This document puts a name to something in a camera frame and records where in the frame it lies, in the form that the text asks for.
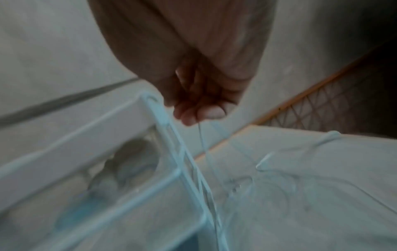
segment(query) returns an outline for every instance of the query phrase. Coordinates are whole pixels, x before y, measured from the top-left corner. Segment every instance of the grid pattern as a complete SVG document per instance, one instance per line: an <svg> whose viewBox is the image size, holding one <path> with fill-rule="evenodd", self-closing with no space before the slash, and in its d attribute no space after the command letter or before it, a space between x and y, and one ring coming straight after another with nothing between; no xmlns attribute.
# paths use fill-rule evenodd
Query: grid pattern
<svg viewBox="0 0 397 251"><path fill-rule="evenodd" d="M396 136L397 57L381 53L280 110L262 125L311 131Z"/></svg>

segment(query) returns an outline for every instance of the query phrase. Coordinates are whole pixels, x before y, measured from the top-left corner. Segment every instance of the white plastic frame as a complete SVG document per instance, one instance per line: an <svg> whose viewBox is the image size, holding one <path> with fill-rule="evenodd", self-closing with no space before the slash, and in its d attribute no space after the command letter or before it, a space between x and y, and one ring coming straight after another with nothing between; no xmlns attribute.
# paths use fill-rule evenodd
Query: white plastic frame
<svg viewBox="0 0 397 251"><path fill-rule="evenodd" d="M96 230L145 203L177 180L183 181L191 200L200 207L202 214L177 238L170 239L166 245L158 250L167 251L177 247L208 223L214 227L214 231L217 231L220 228L220 221L215 218L216 207L211 189L164 107L155 96L149 93L142 93L138 99L107 113L100 119L62 138L47 149L27 155L1 167L0 212L61 179L97 163L127 140L143 134L153 126L169 148L177 163L177 168L137 196L123 200L122 203L118 203L98 216L78 225L73 231L47 238L32 250L67 250ZM179 144L177 151L174 146L175 140ZM193 167L195 180L192 180L184 166L185 157L188 158ZM228 250L225 239L219 241L218 249L221 251Z"/></svg>

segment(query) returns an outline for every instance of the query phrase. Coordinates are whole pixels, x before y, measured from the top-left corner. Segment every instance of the wall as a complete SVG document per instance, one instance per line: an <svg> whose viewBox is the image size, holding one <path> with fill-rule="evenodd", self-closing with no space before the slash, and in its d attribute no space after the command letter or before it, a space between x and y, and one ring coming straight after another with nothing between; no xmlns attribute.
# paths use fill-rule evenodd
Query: wall
<svg viewBox="0 0 397 251"><path fill-rule="evenodd" d="M397 32L393 0L279 0L257 77L221 124L236 131ZM132 77L113 57L82 0L0 1L0 114ZM44 147L127 101L144 82L0 131L0 163ZM178 128L193 154L197 127ZM222 139L208 124L210 144Z"/></svg>

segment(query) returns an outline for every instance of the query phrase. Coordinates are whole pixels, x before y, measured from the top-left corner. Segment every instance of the human hand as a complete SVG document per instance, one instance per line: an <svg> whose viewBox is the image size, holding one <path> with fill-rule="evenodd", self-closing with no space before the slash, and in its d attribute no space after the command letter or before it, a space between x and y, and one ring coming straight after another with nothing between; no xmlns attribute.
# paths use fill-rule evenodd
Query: human hand
<svg viewBox="0 0 397 251"><path fill-rule="evenodd" d="M276 0L88 0L118 60L152 83L175 118L220 119L255 76Z"/></svg>

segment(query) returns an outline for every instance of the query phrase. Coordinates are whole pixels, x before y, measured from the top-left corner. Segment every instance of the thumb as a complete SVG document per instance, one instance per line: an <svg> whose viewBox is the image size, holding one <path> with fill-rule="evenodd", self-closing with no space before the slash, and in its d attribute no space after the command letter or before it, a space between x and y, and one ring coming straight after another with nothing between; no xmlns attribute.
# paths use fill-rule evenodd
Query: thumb
<svg viewBox="0 0 397 251"><path fill-rule="evenodd" d="M164 97L164 105L167 107L177 105L186 95L176 74L171 77L152 82L152 84Z"/></svg>

